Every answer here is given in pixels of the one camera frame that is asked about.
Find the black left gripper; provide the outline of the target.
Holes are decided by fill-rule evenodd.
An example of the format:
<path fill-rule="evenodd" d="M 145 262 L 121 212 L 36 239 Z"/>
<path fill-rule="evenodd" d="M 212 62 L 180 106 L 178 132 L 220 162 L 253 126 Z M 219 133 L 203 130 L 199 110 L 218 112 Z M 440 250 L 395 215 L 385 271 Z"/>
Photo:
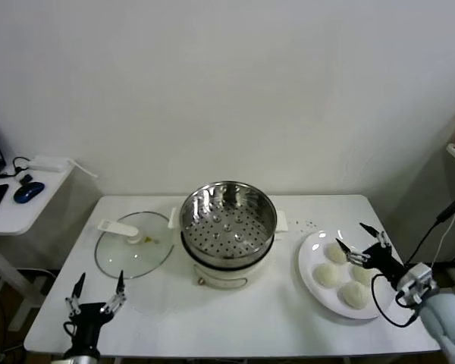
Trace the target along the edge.
<path fill-rule="evenodd" d="M 84 272 L 74 285 L 72 294 L 65 298 L 69 315 L 72 315 L 70 322 L 75 327 L 71 343 L 76 351 L 96 349 L 102 326 L 109 323 L 112 320 L 112 314 L 115 314 L 126 302 L 123 270 L 118 277 L 115 294 L 106 303 L 79 304 L 85 278 Z"/>

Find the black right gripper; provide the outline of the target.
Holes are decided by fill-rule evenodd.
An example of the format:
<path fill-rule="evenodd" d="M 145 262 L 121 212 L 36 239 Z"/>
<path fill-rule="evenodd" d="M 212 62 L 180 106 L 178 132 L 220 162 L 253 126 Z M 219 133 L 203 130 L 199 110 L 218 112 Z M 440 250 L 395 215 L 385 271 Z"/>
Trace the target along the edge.
<path fill-rule="evenodd" d="M 375 227 L 362 222 L 359 225 L 375 238 L 376 243 L 362 253 L 358 253 L 350 250 L 345 243 L 336 238 L 335 240 L 346 256 L 346 260 L 359 267 L 379 270 L 392 288 L 397 289 L 398 283 L 406 274 L 406 267 L 392 256 L 392 246 L 388 242 L 384 231 L 378 231 Z"/>

